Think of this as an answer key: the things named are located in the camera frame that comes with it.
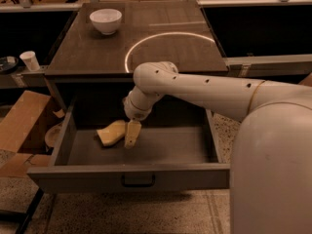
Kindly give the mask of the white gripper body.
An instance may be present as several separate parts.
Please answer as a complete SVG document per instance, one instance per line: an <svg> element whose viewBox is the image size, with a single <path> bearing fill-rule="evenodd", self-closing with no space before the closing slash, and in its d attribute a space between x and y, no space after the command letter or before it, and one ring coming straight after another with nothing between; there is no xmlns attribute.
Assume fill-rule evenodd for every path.
<svg viewBox="0 0 312 234"><path fill-rule="evenodd" d="M145 93L134 86L123 100L125 114L130 120L143 121L151 113L153 105L162 97L156 93Z"/></svg>

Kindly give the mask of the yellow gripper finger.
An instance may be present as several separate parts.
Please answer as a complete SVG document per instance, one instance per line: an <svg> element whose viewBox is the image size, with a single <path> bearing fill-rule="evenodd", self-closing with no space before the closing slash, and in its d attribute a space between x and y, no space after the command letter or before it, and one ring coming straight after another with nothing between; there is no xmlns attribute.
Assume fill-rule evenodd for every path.
<svg viewBox="0 0 312 234"><path fill-rule="evenodd" d="M136 120L131 120L126 127L125 132L125 147L130 149L135 146L137 138L141 130L141 123Z"/></svg>

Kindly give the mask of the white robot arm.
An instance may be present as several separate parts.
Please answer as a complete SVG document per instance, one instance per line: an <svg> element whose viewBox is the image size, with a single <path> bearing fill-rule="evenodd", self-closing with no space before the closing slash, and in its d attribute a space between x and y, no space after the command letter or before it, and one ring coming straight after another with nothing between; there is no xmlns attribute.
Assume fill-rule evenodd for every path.
<svg viewBox="0 0 312 234"><path fill-rule="evenodd" d="M230 164L231 234L312 234L312 88L281 82L188 75L170 62L134 71L125 100L143 120L164 95L240 124Z"/></svg>

